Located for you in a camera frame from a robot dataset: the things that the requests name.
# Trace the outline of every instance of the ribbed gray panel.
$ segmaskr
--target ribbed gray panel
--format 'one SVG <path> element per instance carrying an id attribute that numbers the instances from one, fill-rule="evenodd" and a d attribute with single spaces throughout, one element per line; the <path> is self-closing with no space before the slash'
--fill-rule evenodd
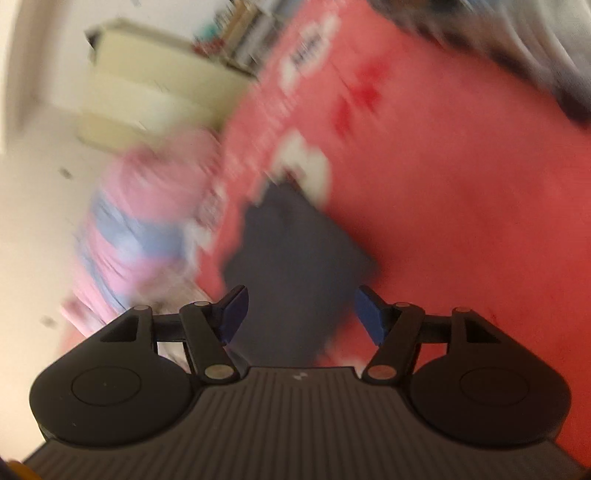
<path id="1" fill-rule="evenodd" d="M 207 389 L 147 442 L 84 450 L 53 441 L 26 463 L 44 480 L 561 480 L 582 471 L 550 442 L 487 451 L 448 440 L 396 390 L 366 385 L 352 369 L 299 373 L 253 368 Z"/>

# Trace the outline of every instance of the cream colored box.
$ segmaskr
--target cream colored box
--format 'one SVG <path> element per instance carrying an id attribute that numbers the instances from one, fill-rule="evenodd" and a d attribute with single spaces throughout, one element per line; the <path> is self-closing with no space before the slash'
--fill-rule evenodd
<path id="1" fill-rule="evenodd" d="M 107 25 L 95 47 L 79 137 L 107 150 L 156 146 L 180 125 L 221 129 L 253 81 L 188 41 L 126 21 Z"/>

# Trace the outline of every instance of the bed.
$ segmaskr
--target bed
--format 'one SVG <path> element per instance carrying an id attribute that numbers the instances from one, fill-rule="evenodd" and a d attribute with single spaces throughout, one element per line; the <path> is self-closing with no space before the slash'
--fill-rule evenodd
<path id="1" fill-rule="evenodd" d="M 549 94 L 403 33 L 365 0 L 309 0 L 223 149 L 205 292 L 226 290 L 246 205 L 292 175 L 377 260 L 383 298 L 469 306 L 564 375 L 558 442 L 591 465 L 591 136 Z M 359 369 L 374 352 L 351 315 L 318 363 Z"/>

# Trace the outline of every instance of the beige floor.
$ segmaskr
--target beige floor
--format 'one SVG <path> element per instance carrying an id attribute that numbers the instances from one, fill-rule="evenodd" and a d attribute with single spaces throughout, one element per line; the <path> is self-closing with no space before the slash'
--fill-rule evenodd
<path id="1" fill-rule="evenodd" d="M 74 137 L 75 117 L 42 107 L 0 158 L 0 456 L 42 441 L 28 407 L 36 375 L 55 360 L 66 323 L 74 233 L 109 156 Z"/>

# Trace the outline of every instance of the dark gray cloth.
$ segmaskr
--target dark gray cloth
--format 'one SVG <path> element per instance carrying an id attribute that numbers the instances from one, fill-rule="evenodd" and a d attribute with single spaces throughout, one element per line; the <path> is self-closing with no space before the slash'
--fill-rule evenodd
<path id="1" fill-rule="evenodd" d="M 248 287 L 248 315 L 229 345 L 250 365 L 306 367 L 350 309 L 376 265 L 290 185 L 270 185 L 248 208 L 226 285 Z"/>

